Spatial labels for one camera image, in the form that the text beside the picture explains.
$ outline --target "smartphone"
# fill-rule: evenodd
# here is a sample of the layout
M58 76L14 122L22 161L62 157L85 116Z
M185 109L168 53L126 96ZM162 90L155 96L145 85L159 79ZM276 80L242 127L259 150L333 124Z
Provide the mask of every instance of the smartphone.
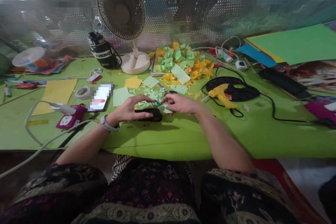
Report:
M94 112L105 111L112 90L113 84L100 84L87 110Z

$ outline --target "fan base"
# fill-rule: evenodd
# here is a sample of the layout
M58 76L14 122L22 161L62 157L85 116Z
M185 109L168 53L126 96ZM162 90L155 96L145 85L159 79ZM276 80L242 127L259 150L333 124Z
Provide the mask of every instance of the fan base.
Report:
M123 56L121 69L127 74L141 74L145 72L151 65L149 55L144 52L139 52L138 58L134 56L133 52L127 53Z

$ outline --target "fan stand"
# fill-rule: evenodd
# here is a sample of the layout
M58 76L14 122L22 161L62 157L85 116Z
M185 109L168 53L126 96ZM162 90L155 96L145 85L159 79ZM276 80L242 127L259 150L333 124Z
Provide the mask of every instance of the fan stand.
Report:
M139 52L135 40L132 40L133 52L123 56L121 69L127 74L141 74L151 65L149 55Z

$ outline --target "fan grille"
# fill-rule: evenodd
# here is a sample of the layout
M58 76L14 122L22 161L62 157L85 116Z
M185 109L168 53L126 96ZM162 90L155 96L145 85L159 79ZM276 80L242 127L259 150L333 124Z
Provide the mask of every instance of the fan grille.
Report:
M97 0L97 5L105 26L118 38L133 40L144 29L143 0Z

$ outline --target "green table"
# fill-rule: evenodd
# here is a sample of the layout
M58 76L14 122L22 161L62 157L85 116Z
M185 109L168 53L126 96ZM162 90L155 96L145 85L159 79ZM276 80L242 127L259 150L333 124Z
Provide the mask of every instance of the green table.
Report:
M79 75L78 78L87 78L90 71L100 67L95 59L82 62L77 59L69 65L65 72L54 77ZM119 75L121 70L103 69L103 78L98 81L113 81L123 87L125 79L132 76L128 74ZM145 79L150 71L139 76ZM272 84L262 80L251 71L247 72L246 82L259 89L261 92L269 93L276 104L276 116L284 119L315 120L315 117L306 111L302 103L293 101L289 96ZM236 76L235 73L220 69L218 76ZM46 76L27 76L29 79L47 78ZM201 87L207 82L206 78L198 80L190 88L191 93L198 93ZM81 86L88 85L84 79L78 80L76 90ZM3 92L4 84L0 84L0 92ZM27 90L12 89L13 98L27 92ZM42 98L44 89L39 89L31 94L16 99L10 103L0 106L1 112L1 140L0 150L37 150L39 145L28 135L24 127L24 121L32 106ZM257 103L264 102L265 106L260 107ZM68 105L84 103L86 106L89 100L78 100L73 93ZM237 103L238 109L244 113L243 118L236 118L223 107L217 106L208 99L206 105L223 122L231 134L245 147L254 158L277 158L277 157L336 157L336 130L322 126L295 125L282 123L272 119L272 107L270 101L263 96L246 102L250 107L247 111L243 103ZM113 99L110 99L107 111L101 115L111 113L115 110ZM86 113L84 119L91 115ZM62 115L50 113L31 117L30 120L48 120L47 125L30 126L32 133L41 141L46 143L61 132L55 126ZM91 122L81 130L71 141L76 141L81 135L94 126ZM52 142L48 148L57 148L68 134ZM193 116L176 114L164 115L160 123L131 122L122 124L119 132L110 134L103 148L111 153L128 154L132 156L168 160L201 160L212 158L207 140Z

